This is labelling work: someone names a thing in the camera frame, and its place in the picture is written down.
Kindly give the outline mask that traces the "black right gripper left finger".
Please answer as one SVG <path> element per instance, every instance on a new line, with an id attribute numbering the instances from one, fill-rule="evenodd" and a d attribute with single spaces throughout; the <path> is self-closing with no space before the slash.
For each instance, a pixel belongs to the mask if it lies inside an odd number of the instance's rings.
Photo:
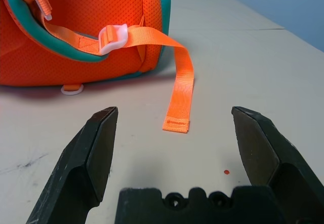
<path id="1" fill-rule="evenodd" d="M 115 141 L 117 107 L 94 113 L 61 153 L 27 223 L 85 223 L 103 200 Z"/>

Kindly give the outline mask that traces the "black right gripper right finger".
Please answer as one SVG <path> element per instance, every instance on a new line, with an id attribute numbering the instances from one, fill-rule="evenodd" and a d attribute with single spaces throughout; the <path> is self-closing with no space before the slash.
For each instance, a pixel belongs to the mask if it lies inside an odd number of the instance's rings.
<path id="1" fill-rule="evenodd" d="M 323 223 L 323 185 L 297 148 L 259 112 L 235 106 L 231 113 L 251 185 L 271 189 L 288 223 Z"/>

